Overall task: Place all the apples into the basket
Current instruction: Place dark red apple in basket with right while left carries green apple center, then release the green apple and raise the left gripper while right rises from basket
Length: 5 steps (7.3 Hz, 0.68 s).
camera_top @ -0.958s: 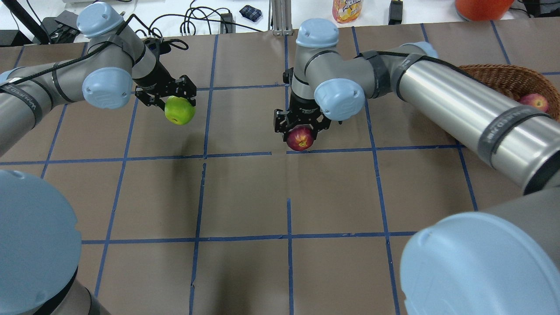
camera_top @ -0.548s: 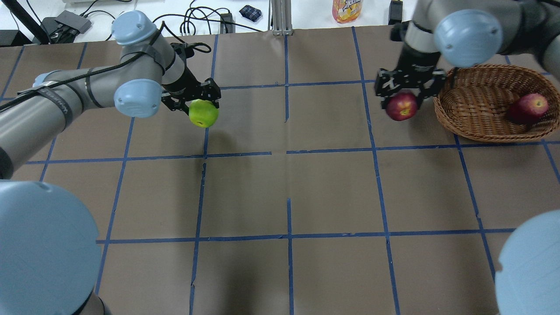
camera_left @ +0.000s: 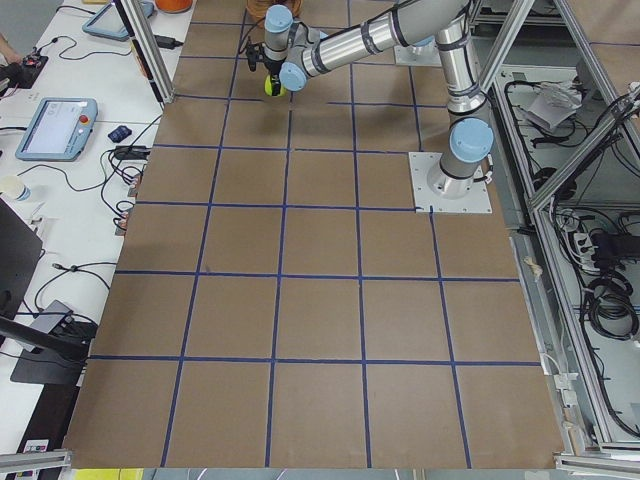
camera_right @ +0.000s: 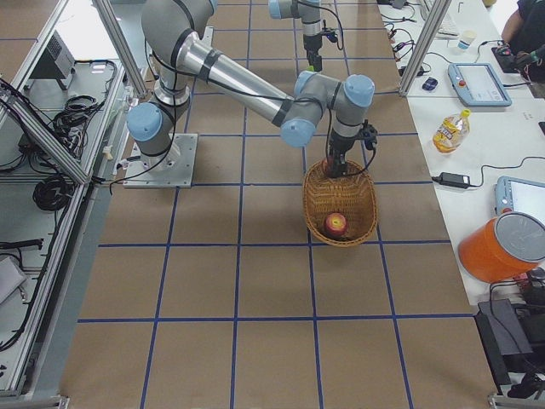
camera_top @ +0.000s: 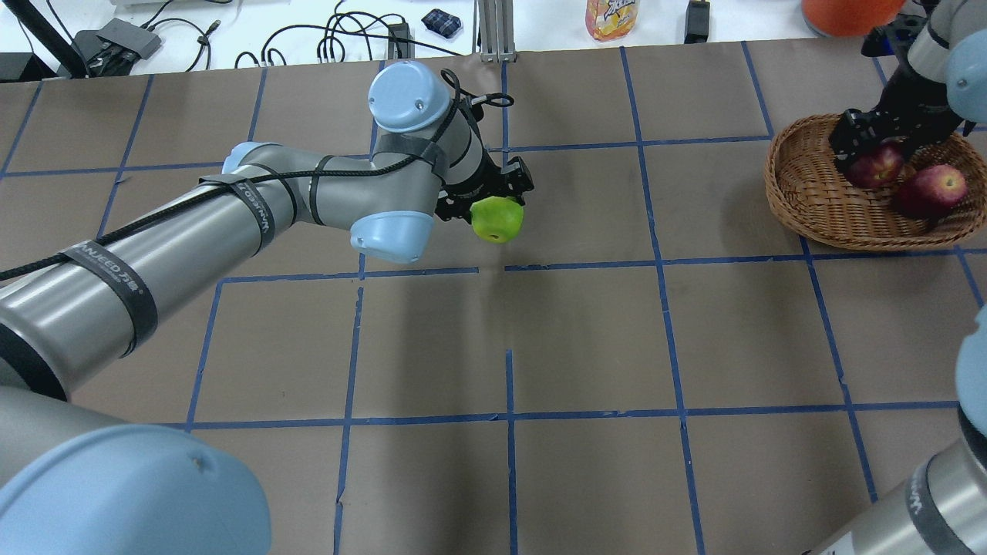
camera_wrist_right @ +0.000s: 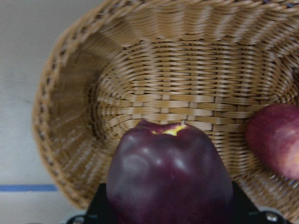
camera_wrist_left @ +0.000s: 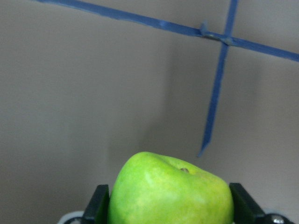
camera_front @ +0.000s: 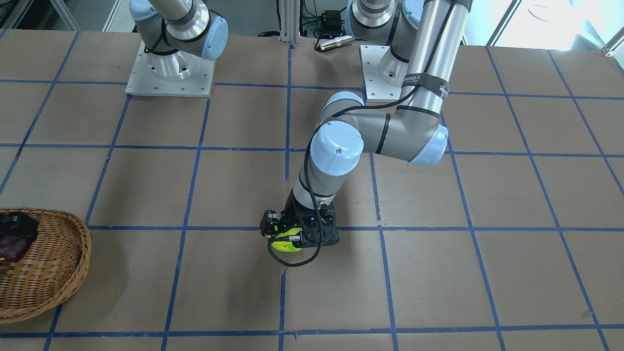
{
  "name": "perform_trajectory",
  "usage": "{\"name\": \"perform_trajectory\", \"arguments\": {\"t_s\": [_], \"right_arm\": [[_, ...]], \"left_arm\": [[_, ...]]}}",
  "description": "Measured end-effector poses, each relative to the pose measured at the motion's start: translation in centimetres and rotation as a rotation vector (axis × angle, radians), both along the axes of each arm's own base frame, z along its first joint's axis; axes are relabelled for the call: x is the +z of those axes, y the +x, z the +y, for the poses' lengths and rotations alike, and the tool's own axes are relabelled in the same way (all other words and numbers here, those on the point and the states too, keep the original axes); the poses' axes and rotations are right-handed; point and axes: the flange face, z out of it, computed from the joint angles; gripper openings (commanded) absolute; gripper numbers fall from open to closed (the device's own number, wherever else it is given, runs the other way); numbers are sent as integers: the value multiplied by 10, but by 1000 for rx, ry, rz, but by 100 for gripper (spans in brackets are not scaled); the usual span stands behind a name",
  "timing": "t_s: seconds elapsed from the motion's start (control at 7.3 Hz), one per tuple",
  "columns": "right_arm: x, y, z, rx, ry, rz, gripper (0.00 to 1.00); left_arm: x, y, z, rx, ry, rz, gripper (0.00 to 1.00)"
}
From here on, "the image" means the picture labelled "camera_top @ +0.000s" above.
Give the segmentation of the robot left arm silver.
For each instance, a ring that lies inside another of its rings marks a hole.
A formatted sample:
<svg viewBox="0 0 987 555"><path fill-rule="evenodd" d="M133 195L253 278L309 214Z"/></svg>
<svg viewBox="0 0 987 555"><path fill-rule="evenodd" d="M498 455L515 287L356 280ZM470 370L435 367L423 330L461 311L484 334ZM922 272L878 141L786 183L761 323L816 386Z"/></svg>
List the robot left arm silver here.
<svg viewBox="0 0 987 555"><path fill-rule="evenodd" d="M437 219L474 222L484 201L522 207L525 162L483 146L485 106L451 69L412 60L373 79L378 126L364 160L243 142L173 203L2 280L4 554L267 554L269 502L242 461L165 425L71 403L110 362L294 224L416 263Z"/></svg>

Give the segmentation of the robot right arm silver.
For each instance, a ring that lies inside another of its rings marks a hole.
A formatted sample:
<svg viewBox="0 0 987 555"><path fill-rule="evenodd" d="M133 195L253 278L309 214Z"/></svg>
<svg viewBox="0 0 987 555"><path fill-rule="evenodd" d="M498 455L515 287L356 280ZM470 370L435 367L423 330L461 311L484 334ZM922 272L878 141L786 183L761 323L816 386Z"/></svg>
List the robot right arm silver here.
<svg viewBox="0 0 987 555"><path fill-rule="evenodd" d="M985 161L965 137L985 120L985 3L934 1L868 36L898 69L867 112L808 116L772 142L776 218L855 251L952 247L985 225ZM985 312L955 366L959 436L815 554L985 552Z"/></svg>

